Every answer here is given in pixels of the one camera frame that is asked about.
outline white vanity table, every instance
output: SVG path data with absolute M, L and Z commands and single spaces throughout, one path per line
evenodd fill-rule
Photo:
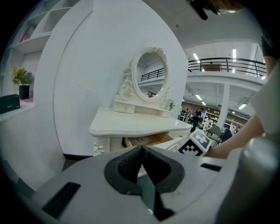
M 161 67 L 164 68 L 164 74 L 161 74 L 164 75 L 162 86 L 157 80 L 158 72 L 147 72 L 149 67 L 154 69 L 159 62 L 162 62 Z M 144 49 L 134 57 L 125 76 L 114 98 L 113 108 L 99 107 L 90 125 L 90 134 L 97 138 L 94 156 L 123 148 L 123 138 L 127 147 L 131 146 L 131 137 L 147 137 L 150 139 L 148 145 L 169 151 L 177 150 L 192 126 L 171 117 L 172 110 L 169 109 L 167 99 L 170 77 L 163 50 L 155 47 Z M 140 89 L 140 82 L 147 86 Z M 146 90 L 154 91 L 156 95 L 148 97 Z

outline black slot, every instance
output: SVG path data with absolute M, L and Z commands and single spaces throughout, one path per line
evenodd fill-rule
M 211 165 L 211 164 L 208 164 L 208 163 L 203 163 L 201 165 L 201 167 L 209 169 L 209 170 L 214 170 L 214 171 L 217 171 L 217 172 L 219 172 L 222 169 L 221 166 L 215 166 L 215 165 Z
M 68 182 L 56 195 L 43 207 L 43 211 L 54 218 L 58 218 L 72 200 L 80 185 Z

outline ornate mirror frame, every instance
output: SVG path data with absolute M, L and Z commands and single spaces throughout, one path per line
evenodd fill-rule
M 141 56 L 147 53 L 155 53 L 158 55 L 164 67 L 164 82 L 161 90 L 154 97 L 144 95 L 137 82 L 137 64 Z M 134 113 L 135 106 L 150 108 L 159 111 L 168 111 L 167 93 L 169 89 L 169 69 L 166 56 L 162 48 L 150 47 L 143 49 L 137 54 L 132 62 L 131 67 L 125 70 L 125 80 L 119 88 L 118 94 L 114 98 L 114 110 L 117 112 Z

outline oval mirror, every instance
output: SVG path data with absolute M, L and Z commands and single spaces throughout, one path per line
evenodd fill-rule
M 147 98 L 156 96 L 165 81 L 165 67 L 160 56 L 153 52 L 143 54 L 137 64 L 136 80 L 138 87 Z

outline black vase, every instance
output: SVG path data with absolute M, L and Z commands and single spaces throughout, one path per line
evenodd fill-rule
M 19 96 L 21 100 L 29 98 L 29 87 L 30 85 L 19 86 Z

